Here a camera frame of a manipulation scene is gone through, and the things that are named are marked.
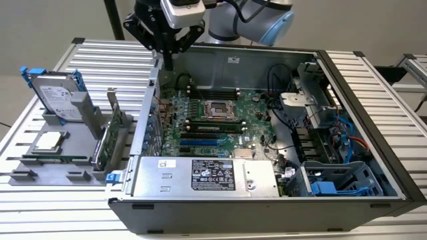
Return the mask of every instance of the red cable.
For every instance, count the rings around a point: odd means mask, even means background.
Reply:
[[[365,150],[369,151],[369,146],[368,146],[366,142],[361,138],[354,137],[354,136],[346,136],[346,137],[349,139],[353,139],[353,140],[358,141],[365,146]]]

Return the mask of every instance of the motherboard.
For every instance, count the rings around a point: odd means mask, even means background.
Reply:
[[[161,155],[265,160],[273,135],[262,93],[162,89]]]

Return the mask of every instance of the sticker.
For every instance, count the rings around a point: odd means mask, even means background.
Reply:
[[[81,121],[78,109],[70,103],[70,92],[59,86],[41,86],[39,90],[54,114],[67,121]]]
[[[240,62],[240,57],[228,57],[228,63],[229,64],[237,64]]]
[[[214,130],[214,131],[220,130],[220,128],[216,126],[198,126],[197,129],[198,130]]]
[[[175,160],[174,159],[161,159],[158,160],[158,169],[163,168],[175,168]]]
[[[232,160],[191,160],[190,188],[194,191],[234,191]]]

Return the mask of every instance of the power supply label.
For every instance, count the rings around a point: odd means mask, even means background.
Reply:
[[[190,188],[195,191],[234,191],[232,160],[191,160]]]

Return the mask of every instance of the cpu socket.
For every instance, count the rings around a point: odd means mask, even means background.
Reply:
[[[232,101],[205,101],[202,117],[214,120],[236,120],[234,103]]]

